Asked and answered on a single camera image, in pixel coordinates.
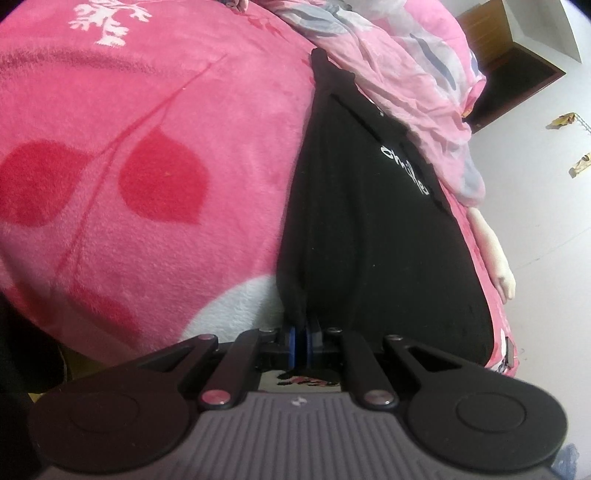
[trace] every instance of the gray ridged pad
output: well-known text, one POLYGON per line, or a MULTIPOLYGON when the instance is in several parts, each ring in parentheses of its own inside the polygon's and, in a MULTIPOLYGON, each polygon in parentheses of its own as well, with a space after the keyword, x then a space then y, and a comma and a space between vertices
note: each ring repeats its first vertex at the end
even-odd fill
POLYGON ((347 393, 250 393, 203 414, 174 451, 133 472, 96 476, 47 469, 39 480, 558 480, 547 469, 477 475, 420 450, 397 419, 347 393))

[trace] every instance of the black t-shirt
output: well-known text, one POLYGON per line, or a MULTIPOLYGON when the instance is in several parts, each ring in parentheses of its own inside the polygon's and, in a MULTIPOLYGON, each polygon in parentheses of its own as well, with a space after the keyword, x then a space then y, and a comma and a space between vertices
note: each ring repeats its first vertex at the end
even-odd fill
POLYGON ((437 177, 407 129, 312 52, 316 80, 278 260, 286 317, 388 333, 485 364, 491 315, 437 177))

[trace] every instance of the fleece blanket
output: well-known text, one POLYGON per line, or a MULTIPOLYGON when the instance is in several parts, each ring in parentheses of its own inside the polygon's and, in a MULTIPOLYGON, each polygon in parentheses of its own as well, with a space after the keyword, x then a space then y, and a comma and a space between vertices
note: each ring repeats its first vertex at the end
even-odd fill
POLYGON ((463 122, 484 76, 439 0, 256 0, 353 72, 363 92, 409 127, 437 176, 466 206, 484 182, 463 122))
MULTIPOLYGON (((279 324, 312 43, 254 4, 79 1, 27 0, 0 24, 1 290, 108 365, 279 324)), ((505 369, 502 304, 449 199, 505 369)))

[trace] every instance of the pink blanket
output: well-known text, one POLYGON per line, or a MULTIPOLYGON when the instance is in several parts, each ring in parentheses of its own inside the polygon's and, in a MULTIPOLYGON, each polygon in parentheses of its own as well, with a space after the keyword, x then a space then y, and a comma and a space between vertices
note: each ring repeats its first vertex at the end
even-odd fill
MULTIPOLYGON (((1 290, 107 364, 276 325, 313 45, 252 4, 77 1, 27 0, 0 24, 1 290)), ((450 201, 491 305, 494 366, 506 318, 450 201)))

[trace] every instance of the white floral pattern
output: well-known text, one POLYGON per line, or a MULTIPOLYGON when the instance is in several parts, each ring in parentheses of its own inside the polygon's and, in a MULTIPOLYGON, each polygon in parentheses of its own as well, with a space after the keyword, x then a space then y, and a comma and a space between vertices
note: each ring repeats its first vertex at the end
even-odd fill
POLYGON ((72 20, 70 28, 88 31, 91 25, 102 29, 102 36, 95 43, 108 47, 122 47, 125 45, 124 36, 129 28, 122 27, 121 23, 114 19, 120 11, 131 12, 129 17, 136 18, 141 22, 148 22, 152 17, 148 11, 140 6, 142 2, 153 0, 135 0, 132 4, 126 4, 119 0, 89 0, 87 4, 80 4, 74 7, 77 18, 72 20))

